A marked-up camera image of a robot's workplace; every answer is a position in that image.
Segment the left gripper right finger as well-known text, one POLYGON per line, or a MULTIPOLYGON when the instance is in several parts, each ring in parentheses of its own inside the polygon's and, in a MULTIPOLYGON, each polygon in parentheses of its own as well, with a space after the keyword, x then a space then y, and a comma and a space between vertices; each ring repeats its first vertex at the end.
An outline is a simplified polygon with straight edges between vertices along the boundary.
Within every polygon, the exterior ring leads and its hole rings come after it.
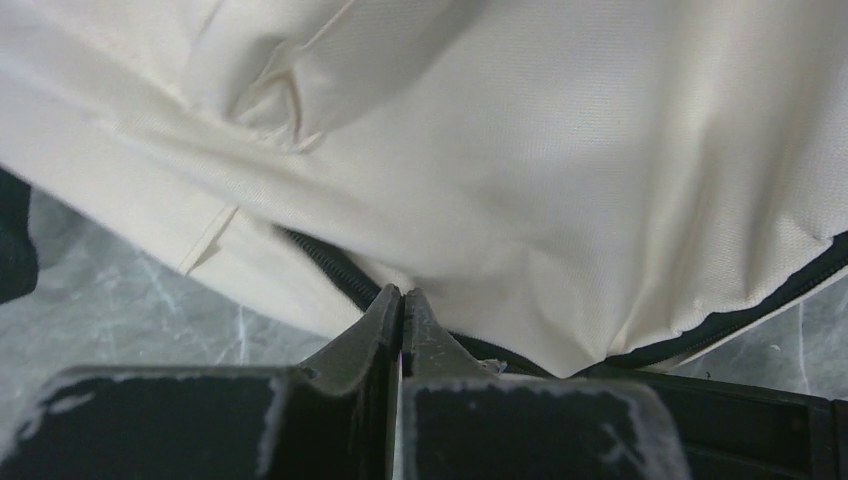
POLYGON ((619 380, 510 380, 404 299, 401 406, 407 479, 687 479, 673 419, 649 387, 619 380))

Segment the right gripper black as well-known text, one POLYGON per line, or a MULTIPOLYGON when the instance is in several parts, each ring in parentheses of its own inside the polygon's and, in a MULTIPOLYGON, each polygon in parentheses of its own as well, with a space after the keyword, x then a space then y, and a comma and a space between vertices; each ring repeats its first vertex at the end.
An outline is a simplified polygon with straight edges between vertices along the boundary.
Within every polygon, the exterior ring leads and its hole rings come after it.
POLYGON ((614 368, 583 377, 652 388, 695 479, 844 479, 847 403, 807 394, 614 368))

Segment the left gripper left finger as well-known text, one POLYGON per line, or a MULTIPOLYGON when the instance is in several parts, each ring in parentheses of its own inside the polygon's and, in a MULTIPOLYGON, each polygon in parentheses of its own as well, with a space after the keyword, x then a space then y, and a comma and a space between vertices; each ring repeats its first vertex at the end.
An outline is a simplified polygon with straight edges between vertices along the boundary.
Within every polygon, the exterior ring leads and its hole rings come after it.
POLYGON ((5 479, 383 479, 402 296, 283 367, 76 367, 36 394, 5 479))

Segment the beige canvas backpack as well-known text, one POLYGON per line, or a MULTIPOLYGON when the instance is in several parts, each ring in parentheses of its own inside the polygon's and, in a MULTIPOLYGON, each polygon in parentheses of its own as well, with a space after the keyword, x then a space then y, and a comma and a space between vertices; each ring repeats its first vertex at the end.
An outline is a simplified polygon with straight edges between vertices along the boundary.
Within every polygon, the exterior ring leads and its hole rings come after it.
POLYGON ((843 1, 5 1, 1 164, 335 336, 319 242, 568 376, 847 271, 843 1))

